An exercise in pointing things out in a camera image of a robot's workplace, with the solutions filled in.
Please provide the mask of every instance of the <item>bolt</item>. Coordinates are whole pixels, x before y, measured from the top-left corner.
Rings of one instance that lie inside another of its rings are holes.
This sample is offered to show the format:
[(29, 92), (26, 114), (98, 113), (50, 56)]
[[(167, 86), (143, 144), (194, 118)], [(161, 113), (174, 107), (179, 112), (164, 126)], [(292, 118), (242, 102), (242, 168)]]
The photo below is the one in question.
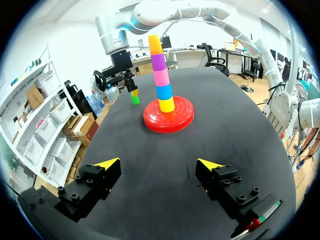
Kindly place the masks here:
[(77, 183), (80, 182), (80, 180), (81, 180), (81, 176), (78, 175), (78, 176), (75, 177), (75, 181), (76, 181)]
[(65, 191), (65, 188), (63, 186), (58, 186), (58, 193), (59, 194), (64, 194), (66, 191)]
[(223, 181), (223, 185), (224, 185), (225, 187), (228, 187), (228, 186), (230, 185), (230, 181), (229, 181), (229, 180), (224, 180), (224, 181)]
[(33, 209), (36, 208), (36, 205), (35, 205), (34, 203), (30, 203), (29, 208), (30, 208), (31, 210), (33, 210)]
[(90, 179), (87, 179), (87, 180), (86, 180), (86, 183), (87, 183), (89, 186), (91, 186), (91, 185), (94, 183), (94, 181), (90, 178)]
[(76, 202), (78, 202), (78, 201), (80, 200), (80, 197), (78, 196), (78, 194), (72, 193), (72, 195), (71, 195), (71, 200), (72, 200), (74, 203), (76, 203)]
[(246, 200), (246, 196), (243, 195), (243, 194), (241, 194), (241, 195), (239, 195), (239, 196), (237, 197), (236, 200), (237, 200), (238, 203), (243, 204), (243, 203), (245, 202), (245, 200)]
[(240, 183), (240, 182), (242, 181), (242, 177), (241, 177), (241, 176), (236, 176), (236, 177), (235, 177), (235, 181), (236, 181), (237, 183)]
[(251, 194), (256, 196), (259, 194), (260, 189), (258, 187), (255, 187), (254, 189), (252, 189)]

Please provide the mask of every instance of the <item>white storage bin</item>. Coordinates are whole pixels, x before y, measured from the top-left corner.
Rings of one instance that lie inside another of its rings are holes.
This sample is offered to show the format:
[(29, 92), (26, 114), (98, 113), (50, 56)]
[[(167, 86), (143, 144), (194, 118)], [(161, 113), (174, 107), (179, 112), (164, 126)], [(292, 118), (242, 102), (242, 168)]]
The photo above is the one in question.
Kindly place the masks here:
[(50, 116), (46, 116), (41, 125), (35, 131), (35, 134), (42, 138), (46, 143), (50, 141), (57, 128), (52, 122)]
[(52, 166), (50, 168), (48, 178), (55, 181), (57, 184), (60, 183), (62, 175), (64, 174), (64, 167), (56, 161), (56, 158), (52, 156)]
[(35, 135), (32, 136), (28, 145), (26, 146), (26, 150), (24, 152), (24, 156), (36, 166), (39, 162), (42, 152), (44, 148), (39, 144), (36, 140)]
[(73, 149), (67, 143), (67, 139), (60, 137), (52, 148), (50, 155), (57, 158), (62, 164), (67, 164), (71, 159), (72, 153)]
[(37, 88), (42, 89), (42, 95), (44, 98), (48, 97), (54, 90), (56, 90), (60, 86), (60, 82), (58, 80), (57, 74), (51, 74), (45, 76), (44, 79), (38, 80)]
[(70, 115), (71, 108), (67, 102), (67, 98), (64, 98), (60, 101), (58, 106), (56, 106), (52, 111), (50, 111), (50, 117), (57, 123), (63, 123), (67, 120)]

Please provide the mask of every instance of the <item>black chair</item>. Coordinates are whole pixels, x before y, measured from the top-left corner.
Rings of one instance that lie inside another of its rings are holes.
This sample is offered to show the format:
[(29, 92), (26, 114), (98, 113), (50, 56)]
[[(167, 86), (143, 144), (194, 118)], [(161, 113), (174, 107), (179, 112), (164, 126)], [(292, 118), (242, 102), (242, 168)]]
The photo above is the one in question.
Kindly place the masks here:
[(260, 64), (254, 62), (252, 64), (252, 69), (253, 71), (249, 71), (249, 70), (244, 70), (243, 72), (248, 76), (248, 82), (246, 85), (241, 85), (240, 88), (248, 93), (253, 93), (254, 90), (249, 87), (249, 82), (250, 82), (250, 78), (253, 79), (253, 81), (256, 79), (257, 77), (257, 71), (260, 70)]
[(220, 57), (212, 57), (211, 55), (211, 51), (208, 47), (208, 45), (206, 43), (202, 43), (204, 49), (205, 49), (205, 52), (206, 52), (206, 55), (207, 55), (207, 58), (208, 58), (208, 62), (206, 63), (206, 67), (215, 67), (216, 69), (218, 69), (220, 72), (222, 72), (224, 75), (226, 75), (227, 77), (229, 77), (229, 69), (224, 65), (226, 60), (224, 60), (223, 58), (220, 58)]

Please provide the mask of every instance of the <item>black table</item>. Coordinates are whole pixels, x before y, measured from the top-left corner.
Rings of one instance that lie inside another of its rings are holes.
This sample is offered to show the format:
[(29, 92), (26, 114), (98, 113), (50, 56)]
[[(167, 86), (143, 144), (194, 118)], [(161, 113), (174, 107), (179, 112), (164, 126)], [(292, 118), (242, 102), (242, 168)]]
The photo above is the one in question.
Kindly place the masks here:
[(174, 95), (192, 102), (195, 117), (169, 134), (150, 131), (143, 111), (157, 98), (153, 74), (135, 78), (140, 105), (125, 91), (110, 108), (84, 161), (120, 157), (122, 175), (105, 201), (79, 224), (119, 239), (229, 239), (238, 223), (211, 201), (195, 177), (196, 160), (230, 163), (243, 181), (283, 201), (256, 234), (279, 231), (296, 209), (291, 166), (276, 131), (254, 102), (213, 67), (173, 69)]

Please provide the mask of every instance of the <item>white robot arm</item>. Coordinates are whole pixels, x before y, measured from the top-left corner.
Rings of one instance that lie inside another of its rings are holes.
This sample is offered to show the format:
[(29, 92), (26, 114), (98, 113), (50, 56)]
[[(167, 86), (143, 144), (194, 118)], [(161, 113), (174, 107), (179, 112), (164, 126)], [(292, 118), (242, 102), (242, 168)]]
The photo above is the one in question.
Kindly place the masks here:
[(262, 40), (252, 42), (236, 27), (224, 20), (229, 16), (227, 7), (219, 1), (143, 1), (133, 11), (106, 12), (96, 19), (98, 33), (106, 54), (113, 54), (129, 47), (126, 30), (140, 35), (167, 21), (202, 18), (207, 24), (217, 26), (237, 39), (253, 58), (259, 58), (268, 80), (270, 98), (263, 113), (282, 140), (285, 141), (296, 131), (320, 127), (320, 98), (299, 102), (294, 91), (298, 71), (298, 44), (295, 31), (292, 32), (293, 59), (290, 79), (286, 86), (271, 52)]

